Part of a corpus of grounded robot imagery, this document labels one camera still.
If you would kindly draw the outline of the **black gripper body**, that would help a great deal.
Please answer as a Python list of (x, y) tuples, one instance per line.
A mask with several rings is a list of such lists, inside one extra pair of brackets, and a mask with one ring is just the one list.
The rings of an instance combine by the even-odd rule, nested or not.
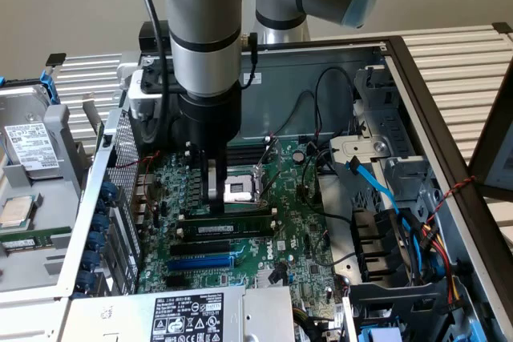
[(228, 142), (239, 132), (241, 93), (240, 84), (234, 83), (228, 91), (217, 96), (183, 94), (179, 97), (189, 140), (206, 154), (225, 152)]

